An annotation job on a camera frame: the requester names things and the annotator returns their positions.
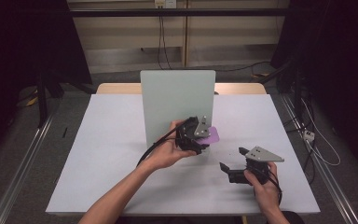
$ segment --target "white table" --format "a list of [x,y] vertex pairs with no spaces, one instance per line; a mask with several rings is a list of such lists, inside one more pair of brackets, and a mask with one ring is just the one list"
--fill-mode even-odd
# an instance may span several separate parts
[[[124,216],[238,216],[260,213],[252,187],[231,184],[219,168],[243,168],[238,147],[261,146],[285,158],[277,163],[282,210],[320,212],[269,95],[214,97],[213,126],[221,141],[199,156],[152,174]],[[141,95],[91,97],[47,212],[83,214],[127,175],[146,151]]]

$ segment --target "black cable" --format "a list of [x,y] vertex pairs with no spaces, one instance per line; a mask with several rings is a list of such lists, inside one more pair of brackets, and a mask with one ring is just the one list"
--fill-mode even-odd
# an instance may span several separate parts
[[157,61],[158,61],[158,66],[161,70],[164,70],[164,68],[162,68],[161,63],[159,61],[159,49],[161,48],[161,17],[159,17],[159,39],[158,39],[158,53],[157,53]]
[[167,139],[168,136],[170,136],[171,133],[175,132],[178,128],[182,127],[183,125],[185,125],[187,122],[189,121],[189,119],[186,119],[182,124],[176,126],[174,129],[170,130],[168,133],[166,133],[164,136],[162,136],[157,142],[153,143],[153,145],[144,153],[144,155],[141,157],[141,159],[138,161],[138,164],[136,164],[136,166],[138,166],[139,164],[141,164],[142,161],[144,161],[147,156],[159,145],[161,145],[162,143],[164,143],[165,141],[169,140]]
[[251,66],[251,79],[249,79],[249,83],[252,83],[253,78],[254,78],[254,69],[253,69],[253,68],[254,68],[254,67]]
[[281,83],[280,83],[281,73],[285,72],[286,69],[288,69],[289,67],[290,67],[290,62],[284,63],[281,67],[277,68],[275,71],[268,74],[268,76],[263,77],[260,80],[257,80],[257,82],[264,85],[276,77],[276,84],[277,84],[277,87],[279,87],[279,86],[281,86]]
[[249,171],[251,171],[251,172],[253,172],[253,171],[258,172],[259,174],[261,174],[261,175],[263,175],[265,178],[267,178],[273,185],[275,185],[275,187],[276,187],[277,190],[278,190],[278,204],[281,204],[281,201],[282,201],[282,190],[281,190],[281,187],[279,186],[278,177],[277,177],[275,174],[273,174],[271,171],[268,171],[270,175],[273,175],[273,176],[275,177],[275,179],[276,179],[276,181],[275,181],[275,180],[273,180],[269,175],[265,175],[263,172],[261,172],[261,171],[255,169],[255,168],[251,168],[251,169],[246,168],[246,169],[249,170]]
[[301,127],[297,128],[297,129],[292,129],[292,130],[287,130],[287,133],[292,133],[292,132],[297,132],[297,131],[303,131],[304,129],[306,129],[308,126],[310,126],[311,122],[310,120],[308,121],[307,124],[302,125]]
[[265,61],[265,62],[254,63],[254,64],[251,64],[251,65],[248,65],[248,66],[244,66],[244,67],[241,67],[241,68],[228,69],[228,70],[214,70],[214,71],[216,71],[216,72],[233,72],[233,71],[239,71],[239,70],[243,70],[243,69],[250,68],[250,67],[252,67],[252,66],[261,64],[261,63],[270,63],[270,62]]
[[283,122],[283,123],[282,123],[283,127],[286,126],[286,125],[288,125],[290,122],[294,121],[295,119],[297,119],[297,116],[295,116],[294,118],[289,119],[289,120]]
[[170,67],[170,70],[172,70],[170,61],[168,60],[167,48],[165,47],[164,19],[162,17],[161,17],[161,27],[162,27],[162,43],[164,45],[165,59],[167,60],[168,67]]
[[[310,119],[315,120],[315,113],[313,111],[313,107],[312,107],[312,103],[311,103],[311,94],[308,95],[308,99],[303,99],[303,101],[307,105],[307,107],[310,109]],[[313,133],[315,133],[315,126],[313,125],[313,123],[311,125],[311,131]],[[303,144],[304,144],[305,149],[308,151],[308,147],[307,147],[307,144],[306,144],[305,141],[303,141]],[[316,144],[316,139],[313,139],[313,141],[311,143],[311,147],[315,147],[315,144]],[[304,162],[304,165],[303,165],[303,172],[306,173],[306,169],[307,169],[309,161],[312,164],[312,178],[309,181],[309,184],[313,183],[313,181],[315,179],[315,176],[316,176],[315,163],[314,163],[313,158],[311,156],[312,153],[313,153],[313,150],[308,151],[307,158],[306,158],[306,160]]]

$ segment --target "gray carpet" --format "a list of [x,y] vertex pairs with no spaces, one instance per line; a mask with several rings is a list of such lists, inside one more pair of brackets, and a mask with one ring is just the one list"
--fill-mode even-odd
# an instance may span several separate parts
[[[206,67],[207,69],[233,69],[240,66],[218,66]],[[268,73],[272,71],[265,64],[260,64],[252,69],[245,69],[234,72],[218,72],[217,82],[249,82],[251,74]],[[96,88],[104,82],[139,82],[139,72],[99,74],[93,75]],[[290,119],[285,107],[283,106],[281,96],[274,87],[275,83],[270,81],[266,84],[266,90],[271,94],[272,100],[277,107],[282,122]],[[11,212],[7,217],[6,223],[77,223],[80,217],[56,217],[45,213],[48,200],[55,188],[55,182],[60,176],[62,167],[66,161],[68,153],[74,143],[76,132],[79,128],[83,115],[88,106],[90,96],[77,91],[71,86],[63,85],[65,95],[60,100],[60,107],[52,121],[48,134],[42,147],[40,148],[30,173],[27,175],[22,190],[14,203]],[[315,121],[319,130],[336,148],[341,157],[341,164],[337,167],[330,167],[337,182],[346,193],[355,212],[358,216],[358,160],[356,160],[348,149],[345,141],[333,132],[333,126],[324,112],[314,102]],[[0,198],[5,192],[12,176],[15,174],[23,156],[30,145],[36,126],[38,123],[37,105],[19,108],[13,123],[7,130],[6,136],[0,145]],[[287,130],[293,129],[292,124],[285,127]],[[307,158],[307,151],[297,132],[288,134],[289,139],[296,151],[301,163]],[[335,161],[336,155],[332,153],[329,145],[317,134],[317,147],[321,150],[324,157],[329,161]],[[308,165],[306,175],[312,176],[312,165]],[[334,200],[332,199],[324,181],[316,172],[311,189],[322,210],[320,214],[303,216],[306,223],[345,223],[342,215],[338,211]],[[261,216],[247,217],[248,223],[265,223]],[[235,223],[232,217],[189,217],[189,218],[130,218],[130,223]]]

